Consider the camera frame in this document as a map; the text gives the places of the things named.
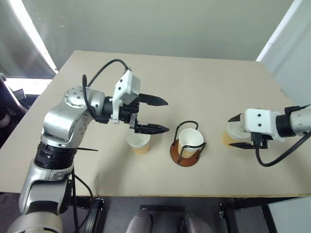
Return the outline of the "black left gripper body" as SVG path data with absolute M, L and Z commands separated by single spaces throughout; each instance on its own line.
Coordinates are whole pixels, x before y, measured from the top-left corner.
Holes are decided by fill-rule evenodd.
M 119 120 L 129 125 L 130 129 L 135 132 L 138 128 L 138 112 L 139 112 L 139 97 L 135 98 L 130 104 L 123 104 L 119 108 Z

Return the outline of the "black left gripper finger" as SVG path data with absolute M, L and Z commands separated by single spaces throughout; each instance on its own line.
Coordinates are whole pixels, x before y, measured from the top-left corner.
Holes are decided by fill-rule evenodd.
M 152 95 L 140 93 L 138 98 L 139 98 L 139 102 L 146 103 L 147 105 L 151 105 L 151 106 L 168 105 L 168 103 L 164 99 L 160 97 L 152 96 Z
M 170 129 L 157 124 L 147 124 L 147 125 L 135 125 L 135 133 L 140 134 L 162 134 L 168 132 Z

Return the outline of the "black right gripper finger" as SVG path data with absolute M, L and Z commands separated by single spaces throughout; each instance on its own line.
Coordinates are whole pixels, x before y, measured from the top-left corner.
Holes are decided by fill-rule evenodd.
M 254 149 L 254 146 L 247 142 L 237 142 L 237 143 L 230 143 L 229 146 L 240 148 L 240 149 Z
M 237 114 L 236 116 L 230 118 L 228 122 L 245 122 L 245 114 L 244 113 Z

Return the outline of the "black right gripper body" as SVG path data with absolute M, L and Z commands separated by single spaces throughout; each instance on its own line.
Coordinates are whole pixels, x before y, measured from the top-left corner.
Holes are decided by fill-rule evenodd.
M 267 149 L 268 141 L 273 140 L 270 135 L 262 133 L 251 133 L 251 145 L 254 149 Z

